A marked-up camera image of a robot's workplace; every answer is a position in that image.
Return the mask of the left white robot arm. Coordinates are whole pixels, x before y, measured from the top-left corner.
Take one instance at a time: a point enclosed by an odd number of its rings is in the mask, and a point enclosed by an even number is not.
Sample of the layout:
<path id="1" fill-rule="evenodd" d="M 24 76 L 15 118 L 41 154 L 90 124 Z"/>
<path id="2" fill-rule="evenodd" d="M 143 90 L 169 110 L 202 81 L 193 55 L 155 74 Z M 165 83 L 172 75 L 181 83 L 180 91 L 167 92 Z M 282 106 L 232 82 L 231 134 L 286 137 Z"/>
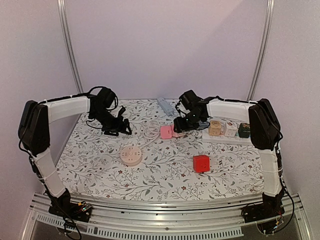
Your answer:
<path id="1" fill-rule="evenodd" d="M 130 122 L 123 117 L 125 108 L 121 107 L 117 116 L 107 109 L 109 100 L 105 96 L 77 94 L 37 102 L 29 100 L 21 116 L 18 128 L 18 147 L 28 154 L 33 172 L 44 185 L 51 200 L 49 213 L 72 220 L 87 222 L 92 206 L 82 201 L 71 202 L 71 194 L 59 177 L 50 150 L 51 123 L 70 116 L 89 114 L 91 120 L 101 124 L 104 135 L 131 135 Z"/>

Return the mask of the light pink cube socket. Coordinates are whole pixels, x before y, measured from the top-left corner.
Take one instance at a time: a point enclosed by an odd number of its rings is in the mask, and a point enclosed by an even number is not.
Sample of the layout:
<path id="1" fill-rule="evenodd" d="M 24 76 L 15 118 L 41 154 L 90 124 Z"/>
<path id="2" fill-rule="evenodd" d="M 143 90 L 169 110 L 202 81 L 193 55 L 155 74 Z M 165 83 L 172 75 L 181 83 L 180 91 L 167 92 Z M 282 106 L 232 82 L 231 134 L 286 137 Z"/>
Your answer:
<path id="1" fill-rule="evenodd" d="M 174 138 L 180 138 L 180 137 L 183 137 L 183 136 L 185 136 L 185 135 L 186 135 L 186 134 L 183 133 L 183 132 L 178 133 L 178 132 L 175 132 L 174 130 L 172 131 L 172 136 L 173 136 Z"/>

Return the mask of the round pink power socket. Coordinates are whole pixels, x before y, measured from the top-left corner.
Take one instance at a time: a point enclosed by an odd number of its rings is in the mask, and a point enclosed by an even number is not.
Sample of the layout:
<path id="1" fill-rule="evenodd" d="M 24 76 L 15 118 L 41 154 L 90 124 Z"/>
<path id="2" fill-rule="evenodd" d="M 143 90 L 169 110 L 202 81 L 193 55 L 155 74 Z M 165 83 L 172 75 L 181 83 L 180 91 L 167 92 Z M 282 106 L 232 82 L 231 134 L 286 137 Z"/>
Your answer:
<path id="1" fill-rule="evenodd" d="M 120 159 L 126 166 L 136 166 L 142 161 L 142 151 L 137 146 L 126 146 L 120 151 Z"/>

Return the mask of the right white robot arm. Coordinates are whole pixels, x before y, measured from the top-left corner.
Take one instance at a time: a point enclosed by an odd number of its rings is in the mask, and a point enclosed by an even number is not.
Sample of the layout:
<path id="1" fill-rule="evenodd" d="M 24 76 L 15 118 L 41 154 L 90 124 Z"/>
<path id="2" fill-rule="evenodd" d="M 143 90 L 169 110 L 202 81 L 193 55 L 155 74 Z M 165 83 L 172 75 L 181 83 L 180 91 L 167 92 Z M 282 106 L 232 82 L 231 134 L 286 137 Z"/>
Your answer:
<path id="1" fill-rule="evenodd" d="M 193 90 L 184 92 L 178 103 L 185 109 L 183 116 L 174 119 L 174 132 L 196 130 L 201 122 L 212 118 L 237 120 L 240 138 L 249 137 L 258 150 L 264 179 L 262 203 L 249 204 L 242 208 L 245 223 L 261 221 L 284 214 L 282 198 L 285 188 L 282 183 L 283 165 L 279 143 L 283 138 L 281 126 L 270 101 L 225 99 L 219 96 L 201 98 Z"/>

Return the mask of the red cube socket adapter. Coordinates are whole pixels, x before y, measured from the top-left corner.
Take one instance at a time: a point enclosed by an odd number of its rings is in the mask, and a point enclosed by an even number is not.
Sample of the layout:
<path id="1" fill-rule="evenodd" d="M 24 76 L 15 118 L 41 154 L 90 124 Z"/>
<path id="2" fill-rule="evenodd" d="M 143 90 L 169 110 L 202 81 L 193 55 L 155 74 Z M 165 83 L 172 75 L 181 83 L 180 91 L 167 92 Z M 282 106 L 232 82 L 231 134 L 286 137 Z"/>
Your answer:
<path id="1" fill-rule="evenodd" d="M 196 173 L 205 173 L 210 170 L 210 157 L 207 155 L 195 155 L 192 158 L 193 170 Z"/>

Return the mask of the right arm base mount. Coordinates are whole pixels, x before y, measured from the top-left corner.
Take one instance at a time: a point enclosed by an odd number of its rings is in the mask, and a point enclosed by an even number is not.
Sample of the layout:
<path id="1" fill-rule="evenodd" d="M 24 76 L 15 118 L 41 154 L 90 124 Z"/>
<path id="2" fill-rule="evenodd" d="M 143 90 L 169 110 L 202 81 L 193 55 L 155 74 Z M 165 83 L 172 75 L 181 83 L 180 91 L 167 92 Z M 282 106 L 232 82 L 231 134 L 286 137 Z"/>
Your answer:
<path id="1" fill-rule="evenodd" d="M 274 234 L 279 226 L 284 223 L 285 210 L 280 205 L 277 209 L 267 207 L 263 203 L 250 203 L 241 209 L 241 216 L 245 223 L 257 223 L 257 229 L 263 235 Z"/>

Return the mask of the pink plug adapter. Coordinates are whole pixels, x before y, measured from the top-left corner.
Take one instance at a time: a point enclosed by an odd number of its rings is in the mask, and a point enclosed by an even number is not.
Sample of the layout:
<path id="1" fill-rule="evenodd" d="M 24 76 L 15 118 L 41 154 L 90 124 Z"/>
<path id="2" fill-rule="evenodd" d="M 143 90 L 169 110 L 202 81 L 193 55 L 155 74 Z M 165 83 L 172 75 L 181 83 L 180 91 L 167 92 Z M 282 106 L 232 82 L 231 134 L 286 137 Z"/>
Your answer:
<path id="1" fill-rule="evenodd" d="M 160 127 L 160 137 L 163 140 L 168 140 L 173 137 L 173 129 L 171 125 L 164 125 Z"/>

